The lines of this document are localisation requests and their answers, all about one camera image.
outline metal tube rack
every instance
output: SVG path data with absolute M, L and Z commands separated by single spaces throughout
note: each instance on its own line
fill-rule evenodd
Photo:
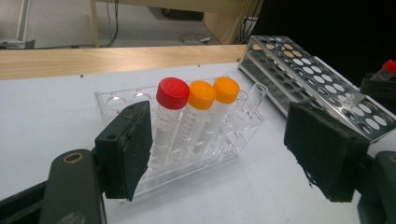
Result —
M 287 36 L 254 35 L 238 68 L 264 84 L 287 116 L 289 102 L 322 108 L 374 142 L 396 128 L 395 116 Z

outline centrifuge tube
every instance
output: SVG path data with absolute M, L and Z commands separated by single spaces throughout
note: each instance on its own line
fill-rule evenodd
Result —
M 216 91 L 207 82 L 194 81 L 190 84 L 190 96 L 183 117 L 177 131 L 169 164 L 180 165 L 186 154 L 187 147 L 191 144 L 207 110 L 216 99 Z
M 183 80 L 164 78 L 158 85 L 158 109 L 154 123 L 154 143 L 150 160 L 152 171 L 163 166 L 177 126 L 181 109 L 189 99 L 190 88 Z
M 234 117 L 234 124 L 241 129 L 246 127 L 253 120 L 254 114 L 257 112 L 259 105 L 268 93 L 268 89 L 261 83 L 254 83 L 247 95 L 247 101 L 244 106 L 237 112 Z
M 216 90 L 216 101 L 208 111 L 207 120 L 198 137 L 197 146 L 192 151 L 193 157 L 200 155 L 205 150 L 213 133 L 218 129 L 221 119 L 227 113 L 229 105 L 235 101 L 239 93 L 238 83 L 229 77 L 217 78 L 213 87 Z

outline white table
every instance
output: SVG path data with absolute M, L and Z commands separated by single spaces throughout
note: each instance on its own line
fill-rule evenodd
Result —
M 92 149 L 105 125 L 95 91 L 229 75 L 252 82 L 236 63 L 95 76 L 0 81 L 0 200 L 47 179 L 50 163 L 76 148 Z M 105 200 L 108 223 L 359 223 L 352 203 L 331 203 L 308 181 L 283 145 L 286 118 L 267 99 L 266 121 L 240 157 L 185 177 L 132 203 Z M 387 136 L 371 149 L 391 147 Z

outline red screw cap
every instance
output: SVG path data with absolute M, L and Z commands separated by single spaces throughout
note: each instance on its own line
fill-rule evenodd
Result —
M 396 75 L 396 61 L 394 60 L 388 60 L 385 62 L 382 67 L 387 70 L 388 72 L 391 72 L 393 75 Z
M 172 110 L 183 108 L 189 99 L 190 88 L 186 82 L 176 77 L 161 80 L 157 90 L 158 103 Z

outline black cable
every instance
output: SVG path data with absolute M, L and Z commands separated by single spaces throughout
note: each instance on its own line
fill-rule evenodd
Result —
M 256 7 L 254 8 L 254 11 L 253 11 L 253 17 L 256 16 L 256 11 L 257 11 L 257 8 L 259 8 L 259 3 L 260 3 L 260 0 L 257 0 Z M 246 33 L 246 38 L 247 39 L 249 38 L 249 34 L 248 33 L 249 33 L 250 28 L 252 28 L 253 23 L 255 23 L 255 22 L 251 21 L 249 27 L 247 28 L 247 33 Z
M 239 28 L 239 44 L 242 44 L 242 41 L 243 41 L 242 35 L 244 33 L 243 30 L 244 30 L 244 27 L 245 27 L 245 22 L 246 22 L 246 19 L 244 19 L 242 21 L 241 27 Z
M 117 35 L 119 33 L 119 1 L 120 0 L 116 0 L 114 3 L 114 14 L 116 16 L 116 33 L 108 44 L 100 46 L 100 48 L 110 48 L 116 41 Z

